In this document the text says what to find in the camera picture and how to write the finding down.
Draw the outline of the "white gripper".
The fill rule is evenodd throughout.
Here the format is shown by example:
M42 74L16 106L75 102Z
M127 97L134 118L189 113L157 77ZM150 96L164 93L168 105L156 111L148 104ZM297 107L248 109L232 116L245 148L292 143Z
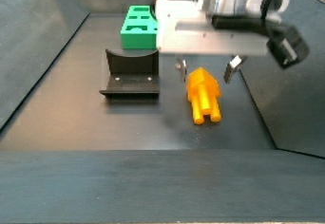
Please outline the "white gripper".
M157 0L157 47L161 53L237 55L226 65L225 83L232 82L248 59L239 55L264 55L267 38L253 32L214 29L206 14L190 0ZM178 55L176 69L188 80L188 60Z

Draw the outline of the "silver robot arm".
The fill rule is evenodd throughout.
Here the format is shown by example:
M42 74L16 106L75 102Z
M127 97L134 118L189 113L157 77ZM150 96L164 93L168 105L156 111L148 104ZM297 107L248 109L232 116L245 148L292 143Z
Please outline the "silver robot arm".
M156 0L157 47L162 53L233 57L230 81L247 58L264 55L289 0Z

